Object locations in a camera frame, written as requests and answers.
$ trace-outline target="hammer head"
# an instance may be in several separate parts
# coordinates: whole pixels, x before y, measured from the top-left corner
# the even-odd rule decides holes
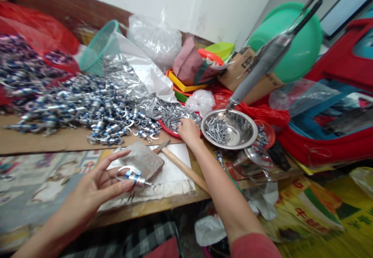
[[[169,139],[167,139],[167,140],[165,140],[161,145],[159,145],[156,149],[153,149],[153,152],[155,153],[155,154],[158,154],[161,150],[162,150],[162,148],[164,148],[166,145],[168,145],[169,143],[170,143],[170,138]]]

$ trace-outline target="teal plastic basket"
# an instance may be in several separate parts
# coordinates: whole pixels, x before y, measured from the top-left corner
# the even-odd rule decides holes
[[[122,34],[117,20],[108,22],[91,40],[79,63],[81,71],[101,77],[104,76],[103,57],[110,35],[114,31]]]

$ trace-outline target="wooden hammer handle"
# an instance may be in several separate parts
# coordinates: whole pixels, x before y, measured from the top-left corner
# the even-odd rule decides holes
[[[206,181],[195,173],[191,168],[185,165],[174,153],[169,151],[166,147],[161,150],[171,161],[175,163],[191,180],[193,180],[198,186],[202,188],[207,194],[210,195]]]

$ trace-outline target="stainless steel bowl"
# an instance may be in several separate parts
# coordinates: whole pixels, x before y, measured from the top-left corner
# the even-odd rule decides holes
[[[252,145],[258,135],[255,122],[246,114],[236,110],[230,110],[226,115],[224,112],[225,109],[214,110],[202,119],[201,130],[205,138],[213,145],[229,150],[244,149]],[[228,126],[227,144],[218,143],[206,134],[206,122],[215,117]]]

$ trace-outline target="finger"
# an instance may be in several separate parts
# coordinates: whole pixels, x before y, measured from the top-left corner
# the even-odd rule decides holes
[[[116,179],[116,178],[109,178],[107,179],[105,182],[103,182],[100,186],[99,186],[99,189],[105,189],[106,187],[109,187],[110,185],[113,185],[117,182],[119,182],[120,180]]]
[[[117,160],[118,158],[127,156],[131,151],[130,150],[121,150],[116,153],[112,153],[109,156],[106,156],[100,163],[95,165],[93,170],[95,171],[105,171],[111,162]]]
[[[124,180],[119,181],[105,189],[98,190],[98,199],[100,200],[101,204],[104,202],[111,200],[119,195],[123,194],[124,192],[130,190],[134,185],[133,180]]]
[[[110,169],[110,170],[106,170],[104,172],[102,172],[101,174],[101,177],[100,179],[98,180],[97,184],[99,187],[101,187],[101,185],[110,180],[110,179],[115,179],[115,175],[117,174],[118,170],[120,169],[121,167],[115,167],[113,169]],[[118,173],[118,176],[124,176],[125,173],[129,171],[129,169],[122,169],[120,170],[120,172]]]

